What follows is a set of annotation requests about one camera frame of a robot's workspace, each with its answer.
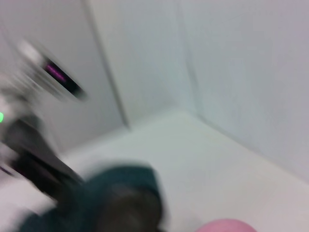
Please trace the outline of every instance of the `dark green fabric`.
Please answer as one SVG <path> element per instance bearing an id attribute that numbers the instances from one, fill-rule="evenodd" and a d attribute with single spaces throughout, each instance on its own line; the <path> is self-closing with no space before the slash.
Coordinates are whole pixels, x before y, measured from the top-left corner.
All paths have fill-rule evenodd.
<path id="1" fill-rule="evenodd" d="M 56 209 L 45 214 L 30 215 L 20 232 L 91 232 L 99 211 L 108 199 L 111 186 L 125 185 L 147 189 L 160 198 L 154 171 L 148 167 L 120 166 L 104 171 L 80 186 L 72 186 L 72 201 L 76 202 L 69 214 L 61 216 Z"/>

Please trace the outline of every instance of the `pink ball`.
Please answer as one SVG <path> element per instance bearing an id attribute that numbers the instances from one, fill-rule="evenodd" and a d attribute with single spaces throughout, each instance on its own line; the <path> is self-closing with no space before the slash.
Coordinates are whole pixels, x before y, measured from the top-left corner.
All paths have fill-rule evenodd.
<path id="1" fill-rule="evenodd" d="M 197 232 L 257 232 L 248 224 L 235 219 L 219 219 L 211 221 Z"/>

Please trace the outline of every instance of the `purple light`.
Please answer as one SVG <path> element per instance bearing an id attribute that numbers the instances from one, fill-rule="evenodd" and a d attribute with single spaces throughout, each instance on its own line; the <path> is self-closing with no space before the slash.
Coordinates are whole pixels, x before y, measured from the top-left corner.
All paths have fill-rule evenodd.
<path id="1" fill-rule="evenodd" d="M 60 74 L 57 72 L 57 70 L 55 70 L 52 66 L 50 65 L 47 65 L 46 69 L 48 71 L 50 71 L 52 74 L 55 75 L 55 77 L 60 80 L 60 81 L 63 81 L 63 82 L 66 82 L 67 80 Z"/>

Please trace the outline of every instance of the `display screen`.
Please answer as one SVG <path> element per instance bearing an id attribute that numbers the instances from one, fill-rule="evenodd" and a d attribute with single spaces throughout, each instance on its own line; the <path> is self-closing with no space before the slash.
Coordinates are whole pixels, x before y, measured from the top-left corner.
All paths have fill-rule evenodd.
<path id="1" fill-rule="evenodd" d="M 84 91 L 61 68 L 48 60 L 44 70 L 75 97 L 80 97 Z"/>

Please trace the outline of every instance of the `white floor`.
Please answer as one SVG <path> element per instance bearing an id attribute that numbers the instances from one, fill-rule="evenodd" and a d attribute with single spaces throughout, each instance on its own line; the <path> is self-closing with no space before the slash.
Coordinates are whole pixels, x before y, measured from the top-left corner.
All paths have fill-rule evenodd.
<path id="1" fill-rule="evenodd" d="M 309 231 L 308 184 L 186 113 L 171 112 L 67 157 L 84 177 L 110 163 L 151 164 L 166 198 L 169 232 L 193 232 L 217 218 L 243 220 L 258 232 Z M 23 208 L 39 212 L 46 204 L 28 182 L 8 179 L 0 186 L 0 231 L 15 225 Z"/>

